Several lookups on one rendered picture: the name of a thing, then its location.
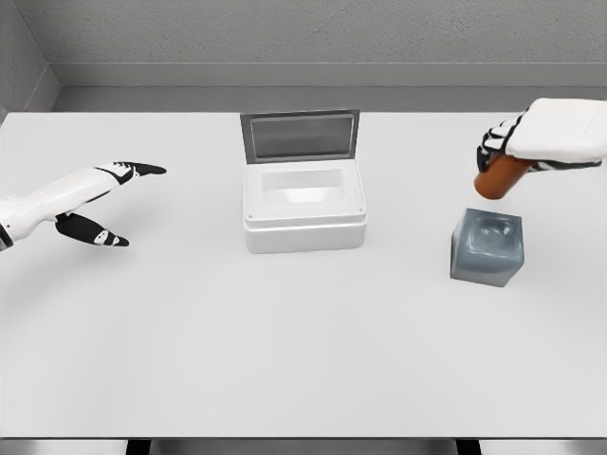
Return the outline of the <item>grey square container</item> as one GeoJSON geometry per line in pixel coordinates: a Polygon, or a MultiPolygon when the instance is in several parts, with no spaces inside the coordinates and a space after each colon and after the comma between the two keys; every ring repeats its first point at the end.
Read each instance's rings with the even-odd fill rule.
{"type": "Polygon", "coordinates": [[[520,216],[465,210],[451,235],[452,279],[505,287],[523,265],[520,216]]]}

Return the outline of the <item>brown cylindrical cup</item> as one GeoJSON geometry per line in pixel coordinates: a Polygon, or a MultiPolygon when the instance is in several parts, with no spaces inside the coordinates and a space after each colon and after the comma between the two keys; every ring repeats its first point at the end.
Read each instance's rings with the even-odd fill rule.
{"type": "Polygon", "coordinates": [[[503,198],[536,164],[533,160],[497,154],[473,181],[477,193],[489,200],[503,198]]]}

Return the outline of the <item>white box body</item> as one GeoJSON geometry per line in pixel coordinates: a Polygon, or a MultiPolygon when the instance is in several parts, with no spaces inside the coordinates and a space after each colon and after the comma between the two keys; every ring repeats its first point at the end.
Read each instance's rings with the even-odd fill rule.
{"type": "Polygon", "coordinates": [[[355,159],[245,166],[243,228],[251,253],[357,248],[367,220],[355,159]]]}

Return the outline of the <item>grey hinged box lid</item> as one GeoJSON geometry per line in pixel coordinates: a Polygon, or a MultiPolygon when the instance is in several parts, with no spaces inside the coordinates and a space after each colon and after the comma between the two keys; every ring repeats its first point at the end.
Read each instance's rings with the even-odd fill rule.
{"type": "Polygon", "coordinates": [[[249,113],[240,116],[248,164],[353,159],[358,109],[249,113]]]}

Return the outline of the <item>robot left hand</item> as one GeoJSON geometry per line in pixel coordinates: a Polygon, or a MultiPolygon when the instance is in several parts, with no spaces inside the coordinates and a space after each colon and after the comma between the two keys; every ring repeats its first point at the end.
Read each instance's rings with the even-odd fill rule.
{"type": "Polygon", "coordinates": [[[52,221],[63,236],[94,246],[126,247],[129,241],[99,223],[75,212],[127,182],[148,174],[161,175],[162,167],[114,161],[85,168],[56,180],[28,196],[33,203],[35,221],[52,221]]]}

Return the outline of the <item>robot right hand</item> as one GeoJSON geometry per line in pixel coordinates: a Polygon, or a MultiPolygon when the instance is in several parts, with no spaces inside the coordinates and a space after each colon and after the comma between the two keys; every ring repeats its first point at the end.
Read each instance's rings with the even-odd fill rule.
{"type": "Polygon", "coordinates": [[[607,100],[534,100],[483,135],[478,170],[497,155],[530,160],[533,173],[599,167],[607,158],[607,100]]]}

